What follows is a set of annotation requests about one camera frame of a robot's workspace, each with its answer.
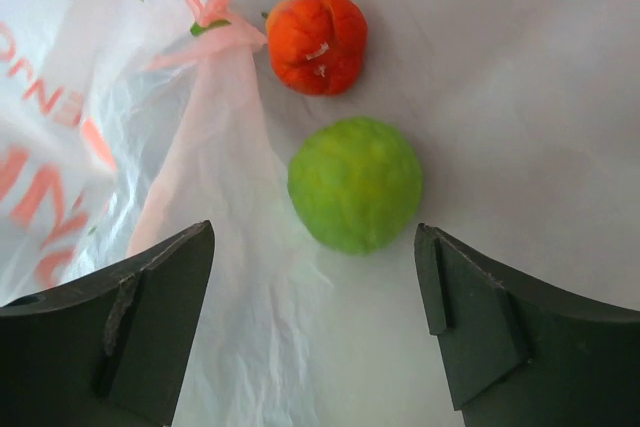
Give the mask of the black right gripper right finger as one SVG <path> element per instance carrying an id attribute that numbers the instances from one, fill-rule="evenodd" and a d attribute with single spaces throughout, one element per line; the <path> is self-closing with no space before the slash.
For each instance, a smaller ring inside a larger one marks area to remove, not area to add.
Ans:
<path id="1" fill-rule="evenodd" d="M 635 426 L 639 315 L 555 287 L 419 225 L 416 273 L 468 426 Z"/>

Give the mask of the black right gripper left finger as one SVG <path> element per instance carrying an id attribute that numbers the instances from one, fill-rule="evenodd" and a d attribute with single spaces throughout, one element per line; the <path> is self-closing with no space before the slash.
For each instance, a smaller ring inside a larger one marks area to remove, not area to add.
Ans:
<path id="1" fill-rule="evenodd" d="M 169 426 L 214 256 L 209 222 L 1 309 L 5 426 Z"/>

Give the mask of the green custard apple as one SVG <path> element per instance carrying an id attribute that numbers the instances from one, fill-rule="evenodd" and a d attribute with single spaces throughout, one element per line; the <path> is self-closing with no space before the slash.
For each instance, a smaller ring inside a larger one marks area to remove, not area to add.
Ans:
<path id="1" fill-rule="evenodd" d="M 288 165 L 287 191 L 299 219 L 319 243 L 348 255 L 391 244 L 416 215 L 423 184 L 403 134 L 366 116 L 316 131 Z"/>

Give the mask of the pink plastic bag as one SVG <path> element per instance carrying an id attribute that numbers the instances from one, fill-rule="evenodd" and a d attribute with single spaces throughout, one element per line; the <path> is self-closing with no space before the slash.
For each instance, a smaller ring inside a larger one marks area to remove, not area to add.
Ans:
<path id="1" fill-rule="evenodd" d="M 272 70 L 282 0 L 1 0 L 1 309 L 201 222 L 214 256 L 169 426 L 468 426 L 429 332 L 425 224 L 639 315 L 639 0 L 351 0 L 356 83 Z M 339 120 L 396 127 L 416 215 L 348 255 L 288 165 Z"/>

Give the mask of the red apple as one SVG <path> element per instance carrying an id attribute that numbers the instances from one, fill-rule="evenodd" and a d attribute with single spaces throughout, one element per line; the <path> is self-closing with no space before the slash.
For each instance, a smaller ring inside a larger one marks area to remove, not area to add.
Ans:
<path id="1" fill-rule="evenodd" d="M 282 0 L 265 17 L 276 77 L 308 96 L 336 96 L 361 74 L 368 24 L 351 0 Z"/>

